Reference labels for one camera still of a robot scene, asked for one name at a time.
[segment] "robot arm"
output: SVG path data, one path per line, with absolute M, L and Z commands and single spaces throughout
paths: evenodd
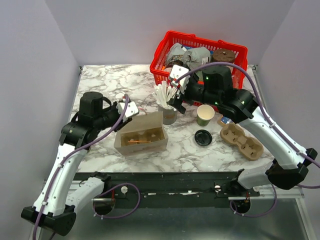
M 103 101 L 110 106 L 103 109 Z M 103 192 L 105 186 L 108 186 L 109 177 L 104 173 L 94 173 L 84 185 L 68 196 L 77 169 L 89 149 L 74 153 L 63 165 L 61 161 L 75 149 L 95 140 L 100 131 L 112 127 L 119 119 L 124 106 L 122 100 L 112 104 L 99 92 L 86 92 L 83 95 L 79 111 L 61 130 L 60 145 L 49 178 L 33 206 L 23 209 L 22 218 L 35 223 L 40 209 L 44 206 L 39 226 L 62 236 L 68 234 L 76 220 L 76 213 L 92 198 Z M 136 104 L 130 101 L 123 120 L 115 131 L 120 130 L 137 114 L 139 110 Z M 55 181 L 49 186 L 52 178 L 55 178 Z M 47 201 L 44 202 L 48 188 L 51 191 Z
M 177 75 L 189 70 L 174 65 L 169 78 L 173 81 Z M 231 71 L 226 66 L 211 66 L 202 70 L 203 84 L 198 83 L 196 74 L 184 77 L 179 83 L 171 84 L 179 87 L 180 91 L 169 101 L 182 114 L 185 108 L 182 102 L 192 105 L 194 102 L 216 106 L 221 114 L 230 118 L 234 123 L 249 130 L 275 157 L 262 167 L 249 170 L 239 170 L 238 175 L 230 183 L 230 188 L 243 191 L 255 186 L 274 184 L 281 189 L 291 189 L 302 182 L 307 173 L 310 162 L 300 154 L 297 154 L 283 138 L 275 131 L 276 124 L 269 115 L 270 125 L 259 108 L 257 99 L 245 89 L 233 88 Z M 289 137 L 280 127 L 279 131 L 299 149 L 312 159 L 317 152 L 313 149 L 305 149 Z

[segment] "white tag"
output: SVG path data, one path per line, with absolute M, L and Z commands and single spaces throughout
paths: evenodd
M 201 65 L 207 64 L 208 62 L 209 62 L 209 57 L 204 57 L 204 58 L 202 58 Z

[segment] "cardboard box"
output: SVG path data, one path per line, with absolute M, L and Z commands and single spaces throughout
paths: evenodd
M 160 152 L 167 149 L 168 135 L 163 126 L 163 112 L 135 116 L 115 135 L 114 148 L 123 156 Z

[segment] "black round lid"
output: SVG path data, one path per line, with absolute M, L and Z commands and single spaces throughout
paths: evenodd
M 212 142 L 212 136 L 207 130 L 201 129 L 195 133 L 194 140 L 200 146 L 208 146 Z

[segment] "gray wall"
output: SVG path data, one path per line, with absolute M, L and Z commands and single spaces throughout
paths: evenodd
M 0 33 L 0 233 L 28 239 L 20 214 L 54 163 L 79 67 L 43 0 L 2 1 Z
M 83 65 L 150 64 L 168 30 L 247 46 L 257 64 L 294 0 L 46 0 Z
M 269 113 L 295 140 L 320 153 L 320 1 L 296 0 L 258 68 Z M 306 185 L 320 185 L 310 166 Z M 320 237 L 320 190 L 305 190 L 312 225 Z

